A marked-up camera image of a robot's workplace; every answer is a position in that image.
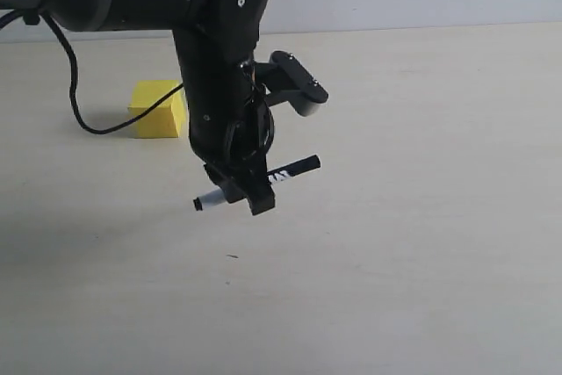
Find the white table surface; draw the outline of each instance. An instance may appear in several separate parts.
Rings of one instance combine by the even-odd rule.
[[[0,45],[0,373],[562,373],[562,25],[265,37],[331,94],[279,106],[278,209],[195,213],[187,140],[83,133],[54,43]],[[171,40],[76,43],[126,116]]]

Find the yellow block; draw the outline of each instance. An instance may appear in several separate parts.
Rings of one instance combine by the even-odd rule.
[[[131,116],[139,116],[179,84],[179,81],[139,81],[129,105]],[[180,90],[135,124],[137,137],[179,138],[186,121],[184,90]]]

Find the cable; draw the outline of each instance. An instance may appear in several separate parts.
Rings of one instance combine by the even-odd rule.
[[[25,15],[25,11],[12,11],[8,12],[0,18],[0,30],[3,30],[5,26],[11,24],[18,18],[22,18]]]
[[[64,49],[65,53],[68,56],[68,62],[70,63],[70,89],[69,89],[70,105],[72,106],[72,112],[74,113],[76,120],[78,121],[78,125],[80,125],[80,127],[86,132],[93,133],[94,135],[107,135],[108,133],[114,133],[120,131],[121,129],[124,129],[138,122],[139,120],[146,118],[151,112],[153,112],[156,108],[158,108],[158,106],[160,106],[166,100],[171,98],[174,94],[179,92],[184,87],[183,84],[178,85],[174,90],[170,91],[164,97],[160,98],[156,103],[148,107],[147,110],[144,111],[142,114],[128,120],[127,122],[121,123],[120,125],[116,125],[113,127],[109,127],[107,129],[95,129],[89,126],[84,121],[82,114],[80,113],[78,102],[76,101],[76,89],[78,87],[78,60],[76,59],[76,54],[72,46],[70,46],[70,43],[68,42],[68,39],[64,35],[64,32],[62,32],[61,28],[54,22],[51,16],[47,12],[42,12],[41,17],[48,25],[48,27],[51,29],[57,40],[59,40],[62,48]]]

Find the black robotic arm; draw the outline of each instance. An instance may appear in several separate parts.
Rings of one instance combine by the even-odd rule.
[[[328,101],[327,92],[291,54],[275,52],[269,63],[255,62],[267,2],[0,0],[0,9],[25,12],[29,24],[39,15],[53,18],[74,32],[171,30],[190,112],[191,146],[220,188],[211,197],[231,204],[247,199],[257,215],[275,207],[275,182],[320,167],[318,157],[311,157],[268,171],[275,135],[270,108],[288,102],[307,116]],[[196,199],[197,209],[205,208],[209,198]]]

